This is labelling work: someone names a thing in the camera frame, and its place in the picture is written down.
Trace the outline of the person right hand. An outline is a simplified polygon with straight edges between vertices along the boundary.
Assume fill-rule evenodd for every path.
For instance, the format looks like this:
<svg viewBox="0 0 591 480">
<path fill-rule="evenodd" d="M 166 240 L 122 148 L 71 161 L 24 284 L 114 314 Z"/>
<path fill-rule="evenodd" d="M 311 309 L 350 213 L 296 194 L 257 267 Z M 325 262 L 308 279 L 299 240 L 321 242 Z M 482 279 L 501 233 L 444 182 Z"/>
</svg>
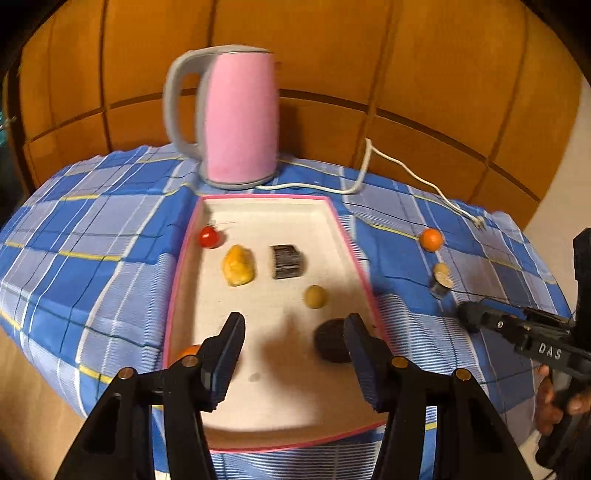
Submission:
<svg viewBox="0 0 591 480">
<path fill-rule="evenodd" d="M 571 416 L 586 414 L 590 411 L 591 393 L 586 388 L 570 398 L 566 407 L 559 407 L 555 400 L 556 392 L 550 378 L 551 369 L 546 365 L 538 368 L 538 373 L 543 377 L 536 395 L 535 425 L 543 435 L 549 436 L 555 425 L 558 425 L 564 414 Z"/>
</svg>

